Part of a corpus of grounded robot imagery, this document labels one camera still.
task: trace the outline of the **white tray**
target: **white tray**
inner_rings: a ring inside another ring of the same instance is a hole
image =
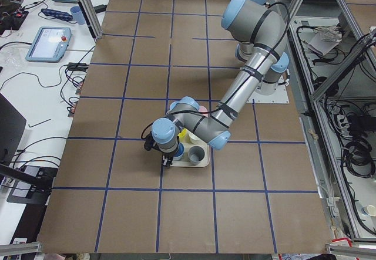
[[[183,157],[180,160],[173,160],[171,167],[205,167],[209,165],[210,147],[204,141],[200,140],[199,143],[192,144],[189,140],[188,134],[186,134],[186,136],[180,142],[184,145]],[[193,146],[200,146],[205,151],[204,159],[202,159],[202,161],[197,165],[192,164],[188,158],[188,151]]]

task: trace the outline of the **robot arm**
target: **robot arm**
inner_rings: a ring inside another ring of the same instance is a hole
[[[145,149],[161,151],[165,166],[172,162],[179,144],[177,135],[184,128],[221,150],[231,136],[227,129],[286,47],[286,24],[282,17],[250,0],[232,0],[221,25],[240,42],[238,53],[247,61],[209,117],[198,112],[199,104],[194,99],[184,97],[171,105],[165,117],[153,123]]]

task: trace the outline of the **metal shelf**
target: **metal shelf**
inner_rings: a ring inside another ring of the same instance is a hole
[[[316,55],[313,53],[310,53],[308,50],[304,50],[304,54],[301,50],[300,43],[296,34],[296,29],[300,25],[310,25],[310,26],[331,26],[338,24],[338,19],[335,18],[312,18],[312,17],[300,17],[296,16],[293,19],[293,22],[290,26],[291,31],[291,38],[293,41],[293,44],[296,48],[296,53],[298,54],[298,58],[300,60],[300,65],[303,71],[304,80],[308,87],[308,94],[313,94],[314,88],[312,83],[312,75],[310,72],[310,68],[314,71],[314,73],[317,76],[326,76],[329,77],[331,73],[336,71],[336,66],[333,65],[316,65],[314,66],[312,63],[313,59],[316,59]],[[305,40],[309,42],[313,37],[315,33],[309,29],[302,30],[300,33],[300,38],[302,40]],[[356,42],[355,38],[347,38],[340,44],[340,49],[342,49],[344,52],[348,52],[350,47]],[[339,56],[338,62],[340,62],[343,59],[343,56]],[[340,82],[340,90],[342,90],[345,86],[345,92],[341,95],[341,98],[346,98],[350,100],[357,100],[360,103],[361,102],[369,102],[370,100],[375,101],[376,95],[372,92],[374,91],[375,84],[369,79],[365,78],[363,73],[361,71],[355,70],[354,75],[356,77],[353,77],[351,81],[349,82],[349,85],[347,85],[348,79],[350,75],[347,75],[347,79],[343,79],[343,81]],[[376,237],[369,234],[367,231],[365,231],[361,226],[358,224],[358,221],[355,217],[355,212],[352,207],[351,198],[349,196],[349,193],[346,188],[346,184],[344,182],[344,179],[342,177],[342,172],[340,168],[340,158],[341,158],[341,148],[337,139],[337,136],[334,134],[334,132],[330,129],[327,116],[321,107],[320,102],[312,102],[313,108],[315,110],[315,113],[317,115],[318,124],[321,130],[321,134],[323,136],[323,141],[325,144],[325,148],[327,150],[329,162],[331,164],[331,168],[333,169],[333,173],[338,181],[338,187],[340,190],[340,194],[343,198],[343,204],[344,204],[344,210],[341,211],[341,215],[346,215],[349,221],[349,226],[351,228],[351,234],[353,238],[374,238],[376,241]],[[376,136],[370,136],[369,142],[376,146]],[[372,152],[372,157],[376,160],[376,151],[374,150]],[[353,183],[353,188],[357,191],[357,199],[360,200],[359,204],[362,205],[368,205],[367,202],[375,202],[376,205],[376,198],[374,198],[376,195],[372,195],[372,191],[376,192],[376,182],[371,179],[362,179],[353,177],[352,175],[346,175],[348,181]],[[359,214],[362,216],[363,219],[366,220],[366,224],[369,226],[372,226],[371,218],[366,217],[365,215],[362,215],[360,208],[358,210]]]

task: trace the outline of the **power adapter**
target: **power adapter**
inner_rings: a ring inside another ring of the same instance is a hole
[[[69,62],[67,68],[69,71],[86,71],[88,67],[89,65],[87,65],[85,62]]]

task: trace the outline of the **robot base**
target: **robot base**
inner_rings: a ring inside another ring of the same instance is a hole
[[[290,101],[288,100],[288,95],[287,95],[285,85],[277,86],[277,90],[269,96],[259,94],[255,91],[247,101],[247,103],[252,103],[252,102],[255,102],[255,103],[284,103],[284,104],[290,103]]]

